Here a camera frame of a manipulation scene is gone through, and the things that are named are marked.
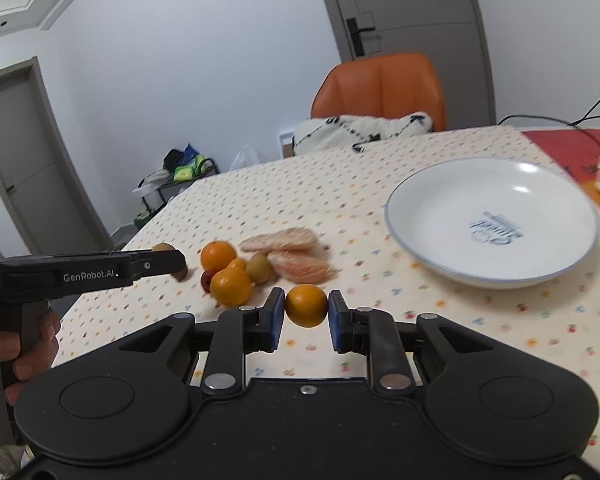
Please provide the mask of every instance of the blue logo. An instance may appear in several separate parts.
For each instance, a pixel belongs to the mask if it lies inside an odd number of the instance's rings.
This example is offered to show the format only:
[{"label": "blue logo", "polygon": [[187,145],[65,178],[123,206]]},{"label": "blue logo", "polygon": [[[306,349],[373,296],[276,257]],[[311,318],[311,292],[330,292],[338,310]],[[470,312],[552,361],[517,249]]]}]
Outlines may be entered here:
[{"label": "blue logo", "polygon": [[482,213],[488,220],[480,220],[469,225],[473,229],[471,238],[481,244],[509,245],[516,238],[522,238],[520,227],[502,215]]}]

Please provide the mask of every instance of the white plate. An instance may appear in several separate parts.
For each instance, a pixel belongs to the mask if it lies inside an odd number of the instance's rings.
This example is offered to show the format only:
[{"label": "white plate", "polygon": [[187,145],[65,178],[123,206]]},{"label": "white plate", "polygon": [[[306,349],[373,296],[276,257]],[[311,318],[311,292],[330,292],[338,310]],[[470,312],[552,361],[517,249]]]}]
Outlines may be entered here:
[{"label": "white plate", "polygon": [[463,158],[414,173],[384,210],[389,231],[426,266],[459,282],[519,288],[576,266],[598,238],[580,188],[549,170]]}]

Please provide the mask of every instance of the black and white cloth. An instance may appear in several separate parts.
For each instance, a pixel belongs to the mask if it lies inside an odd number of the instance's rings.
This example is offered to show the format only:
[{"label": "black and white cloth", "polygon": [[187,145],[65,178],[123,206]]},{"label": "black and white cloth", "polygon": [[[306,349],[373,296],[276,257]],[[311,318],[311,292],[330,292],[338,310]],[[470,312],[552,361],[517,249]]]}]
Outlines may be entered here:
[{"label": "black and white cloth", "polygon": [[304,155],[374,140],[430,134],[432,131],[433,121],[424,112],[400,119],[354,115],[309,119],[300,123],[294,131],[294,153]]}]

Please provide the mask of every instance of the door frame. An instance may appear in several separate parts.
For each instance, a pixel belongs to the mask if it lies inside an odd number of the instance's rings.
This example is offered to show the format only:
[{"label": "door frame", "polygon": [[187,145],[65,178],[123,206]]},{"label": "door frame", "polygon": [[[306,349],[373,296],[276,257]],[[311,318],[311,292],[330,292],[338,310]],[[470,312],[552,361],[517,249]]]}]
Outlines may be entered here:
[{"label": "door frame", "polygon": [[[484,30],[484,21],[482,19],[482,11],[480,10],[480,3],[478,0],[471,0],[474,6],[474,12],[476,17],[476,24],[478,27],[478,34],[480,35],[480,46],[482,47],[482,58],[484,60],[484,70],[487,78],[487,99],[489,108],[489,119],[492,124],[496,123],[496,105],[495,105],[495,94],[493,87],[493,72],[491,70],[491,56],[489,54],[489,45],[487,44],[487,37]],[[345,17],[340,9],[338,0],[324,0],[327,7],[327,14],[333,28],[333,33],[336,37],[336,45],[342,62],[354,61],[356,58],[353,55],[353,46],[349,38],[349,33],[345,28]]]},{"label": "door frame", "polygon": [[[108,250],[112,247],[111,238],[107,233],[104,224],[100,220],[100,217],[96,213],[91,200],[89,199],[87,192],[85,191],[80,178],[78,177],[77,171],[75,171],[74,165],[71,162],[69,153],[62,140],[60,129],[56,123],[56,118],[53,114],[53,108],[49,101],[48,94],[46,93],[44,79],[40,70],[40,63],[38,57],[34,56],[26,61],[16,63],[0,70],[0,84],[7,81],[13,80],[18,76],[28,76],[29,80],[34,82],[33,88],[36,92],[33,92],[34,104],[39,108],[40,119],[47,126],[43,128],[45,132],[46,140],[49,144],[49,148],[54,158],[54,164],[60,173],[64,184],[67,186],[70,196],[74,199],[74,203],[77,206],[78,212],[83,217],[87,226],[89,227],[90,234],[94,237],[96,242],[100,245],[101,250]],[[18,230],[25,245],[29,248],[31,254],[42,254],[40,248],[34,241],[33,236],[23,219],[20,218],[16,208],[11,203],[11,199],[7,193],[7,190],[0,176],[0,198],[4,202],[5,208],[7,209],[11,220],[13,221],[16,229]]]}]

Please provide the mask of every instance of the silver bolt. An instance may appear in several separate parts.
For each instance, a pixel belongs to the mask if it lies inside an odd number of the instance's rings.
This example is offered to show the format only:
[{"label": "silver bolt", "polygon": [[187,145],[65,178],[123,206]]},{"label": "silver bolt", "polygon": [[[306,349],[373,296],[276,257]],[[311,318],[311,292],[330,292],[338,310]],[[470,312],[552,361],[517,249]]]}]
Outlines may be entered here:
[{"label": "silver bolt", "polygon": [[315,395],[318,393],[318,388],[312,384],[305,384],[304,386],[300,386],[300,393],[303,395]]},{"label": "silver bolt", "polygon": [[235,384],[235,377],[229,374],[211,374],[205,378],[205,384],[212,390],[226,390]]},{"label": "silver bolt", "polygon": [[380,386],[385,390],[404,390],[411,386],[411,379],[402,374],[387,374],[380,377]]}]

